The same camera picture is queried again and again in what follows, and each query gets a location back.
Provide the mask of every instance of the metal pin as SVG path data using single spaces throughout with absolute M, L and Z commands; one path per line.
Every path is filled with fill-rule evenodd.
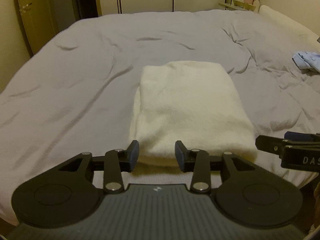
M 208 187 L 209 185 L 205 182 L 196 182 L 195 184 L 193 184 L 193 188 L 200 191 L 206 190 L 208 189 Z
M 106 184 L 106 188 L 108 190 L 115 191 L 115 190 L 121 189 L 121 184 L 117 183 L 117 182 L 110 182 L 110 183 Z

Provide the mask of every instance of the door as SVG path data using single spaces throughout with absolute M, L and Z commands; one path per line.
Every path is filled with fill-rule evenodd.
M 76 0 L 51 0 L 51 5 L 59 32 L 80 19 Z
M 59 31 L 50 0 L 18 0 L 20 13 L 33 54 Z

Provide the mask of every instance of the white towel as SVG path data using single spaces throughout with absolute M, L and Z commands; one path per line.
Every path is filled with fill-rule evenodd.
M 176 61 L 144 67 L 137 89 L 130 141 L 139 162 L 177 166 L 175 141 L 210 155 L 256 157 L 253 126 L 231 78 L 220 64 Z

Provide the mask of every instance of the bed sheet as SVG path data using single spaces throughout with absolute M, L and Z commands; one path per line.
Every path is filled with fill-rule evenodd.
M 319 75 L 291 57 L 309 50 L 252 12 L 140 13 L 81 20 L 32 57 L 0 95 L 0 217 L 21 183 L 79 154 L 129 145 L 135 91 L 145 65 L 170 61 L 221 64 L 238 90 L 255 135 L 319 132 Z M 282 169 L 276 155 L 256 164 L 301 187 L 317 174 Z M 125 184 L 190 183 L 177 168 L 138 164 Z M 221 181 L 212 174 L 212 184 Z M 102 184 L 101 173 L 94 177 Z

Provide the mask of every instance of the light blue fabric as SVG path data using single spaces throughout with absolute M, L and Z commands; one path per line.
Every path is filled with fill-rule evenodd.
M 296 52 L 292 60 L 299 69 L 311 69 L 320 72 L 320 54 L 315 52 Z

